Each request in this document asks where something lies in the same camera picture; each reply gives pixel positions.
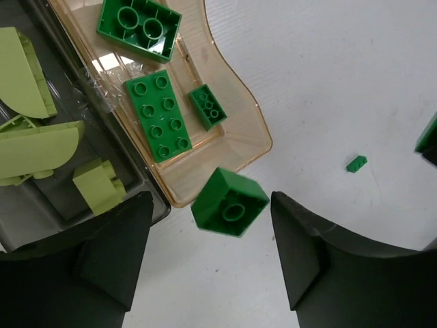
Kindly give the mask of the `green 2x4 lego brick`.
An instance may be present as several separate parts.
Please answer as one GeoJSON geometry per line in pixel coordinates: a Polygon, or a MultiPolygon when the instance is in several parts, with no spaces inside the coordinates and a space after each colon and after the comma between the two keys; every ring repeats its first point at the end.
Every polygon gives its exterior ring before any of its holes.
{"type": "Polygon", "coordinates": [[[192,148],[169,75],[161,70],[124,82],[152,156],[162,163],[192,148]]]}

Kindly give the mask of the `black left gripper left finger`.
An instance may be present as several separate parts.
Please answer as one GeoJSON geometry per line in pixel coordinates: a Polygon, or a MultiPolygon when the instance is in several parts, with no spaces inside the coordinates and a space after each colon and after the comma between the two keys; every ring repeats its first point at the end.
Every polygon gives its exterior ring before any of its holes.
{"type": "Polygon", "coordinates": [[[152,224],[143,191],[108,212],[1,253],[2,327],[121,327],[152,224]]]}

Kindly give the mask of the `green 2x2 lego brick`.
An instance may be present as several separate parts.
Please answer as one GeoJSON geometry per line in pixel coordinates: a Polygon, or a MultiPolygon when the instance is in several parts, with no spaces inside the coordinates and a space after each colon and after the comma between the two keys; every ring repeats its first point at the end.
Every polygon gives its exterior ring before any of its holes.
{"type": "Polygon", "coordinates": [[[201,230],[240,237],[269,204],[254,180],[218,167],[191,205],[201,230]]]}

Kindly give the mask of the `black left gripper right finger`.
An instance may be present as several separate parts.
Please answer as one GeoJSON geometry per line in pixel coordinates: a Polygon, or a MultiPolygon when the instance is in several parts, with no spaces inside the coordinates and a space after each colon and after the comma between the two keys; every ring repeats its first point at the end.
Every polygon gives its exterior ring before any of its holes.
{"type": "Polygon", "coordinates": [[[436,248],[378,242],[275,191],[270,212],[301,327],[435,327],[436,248]]]}

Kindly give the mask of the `green lego brick stack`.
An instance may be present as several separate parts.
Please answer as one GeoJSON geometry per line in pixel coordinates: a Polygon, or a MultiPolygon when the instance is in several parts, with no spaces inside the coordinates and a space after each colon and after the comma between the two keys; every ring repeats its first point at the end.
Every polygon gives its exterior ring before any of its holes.
{"type": "Polygon", "coordinates": [[[421,133],[414,149],[415,152],[423,153],[428,148],[436,145],[436,122],[437,113],[434,114],[424,131],[421,133]]]}

